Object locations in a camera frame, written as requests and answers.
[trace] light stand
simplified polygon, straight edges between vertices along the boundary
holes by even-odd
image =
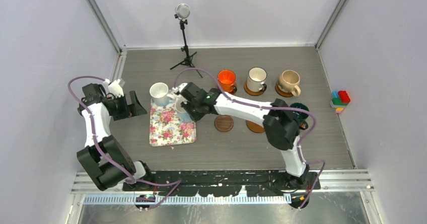
[[[174,65],[170,69],[173,69],[173,68],[175,68],[175,67],[177,67],[179,65],[185,65],[185,66],[188,66],[188,67],[195,68],[195,66],[194,66],[194,64],[193,64],[192,61],[193,61],[193,56],[195,54],[197,54],[197,51],[194,52],[192,55],[190,55],[190,53],[188,52],[188,45],[187,45],[187,40],[185,39],[185,32],[184,32],[186,24],[188,24],[187,20],[182,20],[182,19],[179,20],[179,25],[180,25],[181,30],[182,30],[182,37],[184,37],[184,47],[181,47],[181,51],[183,51],[183,52],[185,51],[185,55],[186,56],[185,56],[185,58],[184,58],[183,61],[181,61],[178,64]],[[200,77],[203,78],[203,76],[200,74],[200,72],[198,70],[197,70],[197,73],[199,73]]]

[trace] round lamp head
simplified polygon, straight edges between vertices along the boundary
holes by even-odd
[[[190,16],[190,6],[187,4],[180,4],[175,8],[175,14],[181,18],[186,19]]]

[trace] wall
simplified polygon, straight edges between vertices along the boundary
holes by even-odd
[[[182,46],[175,7],[191,7],[190,46],[314,45],[338,0],[97,0],[127,47]]]
[[[1,223],[64,223],[86,135],[66,84],[116,53],[85,0],[0,0],[0,27]]]
[[[360,168],[368,168],[385,223],[426,223],[427,0],[349,0],[321,55]]]

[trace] stack of colorful blocks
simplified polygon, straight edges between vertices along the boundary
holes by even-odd
[[[335,108],[335,113],[341,113],[344,108],[350,103],[350,97],[346,91],[333,91],[331,107]]]

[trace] flower pattern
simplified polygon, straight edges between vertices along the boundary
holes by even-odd
[[[196,125],[194,122],[180,122],[178,114],[173,110],[173,103],[159,107],[151,101],[150,108],[150,145],[166,146],[192,143],[196,141]]]

